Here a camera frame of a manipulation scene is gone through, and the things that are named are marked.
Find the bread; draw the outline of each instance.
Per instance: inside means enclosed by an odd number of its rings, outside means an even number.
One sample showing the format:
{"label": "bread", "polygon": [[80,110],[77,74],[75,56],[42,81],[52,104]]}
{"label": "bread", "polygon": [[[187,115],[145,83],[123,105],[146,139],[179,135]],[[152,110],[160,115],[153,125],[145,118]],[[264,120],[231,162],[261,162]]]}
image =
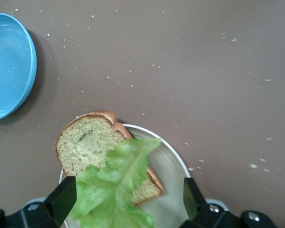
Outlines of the bread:
{"label": "bread", "polygon": [[[73,120],[56,140],[56,156],[66,176],[77,176],[88,165],[105,166],[106,153],[123,140],[130,139],[126,128],[110,111],[97,111]],[[133,192],[132,203],[137,206],[163,194],[163,185],[151,167],[147,180]]]}

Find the blue bowl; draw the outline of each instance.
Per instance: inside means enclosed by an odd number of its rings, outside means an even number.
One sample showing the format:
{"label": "blue bowl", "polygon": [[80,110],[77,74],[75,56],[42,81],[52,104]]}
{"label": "blue bowl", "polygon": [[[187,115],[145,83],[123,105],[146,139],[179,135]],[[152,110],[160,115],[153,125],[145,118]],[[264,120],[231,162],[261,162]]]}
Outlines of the blue bowl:
{"label": "blue bowl", "polygon": [[36,77],[33,41],[14,17],[0,13],[0,119],[27,99]]}

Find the table surface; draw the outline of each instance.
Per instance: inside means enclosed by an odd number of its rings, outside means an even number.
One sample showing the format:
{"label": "table surface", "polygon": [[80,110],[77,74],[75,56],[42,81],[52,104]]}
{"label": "table surface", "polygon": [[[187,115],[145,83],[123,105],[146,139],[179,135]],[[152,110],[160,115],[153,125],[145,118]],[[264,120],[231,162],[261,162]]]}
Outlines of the table surface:
{"label": "table surface", "polygon": [[165,139],[206,198],[285,228],[285,0],[0,0],[0,12],[38,56],[29,97],[0,120],[7,214],[57,186],[60,131],[111,110]]}

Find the green lettuce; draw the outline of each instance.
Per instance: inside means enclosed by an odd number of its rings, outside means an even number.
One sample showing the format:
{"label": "green lettuce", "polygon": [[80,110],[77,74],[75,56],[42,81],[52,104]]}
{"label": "green lettuce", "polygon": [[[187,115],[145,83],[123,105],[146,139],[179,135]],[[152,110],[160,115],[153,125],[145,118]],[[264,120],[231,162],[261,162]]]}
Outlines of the green lettuce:
{"label": "green lettuce", "polygon": [[151,215],[133,206],[133,191],[147,179],[147,155],[161,139],[129,139],[108,151],[106,167],[88,166],[76,177],[69,217],[81,228],[153,228]]}

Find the silver bolt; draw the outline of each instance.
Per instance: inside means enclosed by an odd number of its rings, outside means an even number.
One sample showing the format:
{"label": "silver bolt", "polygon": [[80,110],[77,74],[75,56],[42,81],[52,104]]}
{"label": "silver bolt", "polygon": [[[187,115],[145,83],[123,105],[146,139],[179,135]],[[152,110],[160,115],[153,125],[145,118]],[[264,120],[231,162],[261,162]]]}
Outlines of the silver bolt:
{"label": "silver bolt", "polygon": [[38,207],[39,207],[38,204],[31,204],[31,205],[28,207],[28,210],[29,210],[29,211],[36,210]]}
{"label": "silver bolt", "polygon": [[251,220],[254,220],[254,221],[257,221],[257,222],[260,220],[260,217],[256,213],[249,212],[248,216],[249,216],[249,218]]}
{"label": "silver bolt", "polygon": [[210,204],[210,205],[209,205],[209,209],[210,209],[212,212],[219,213],[219,207],[216,206],[216,205]]}

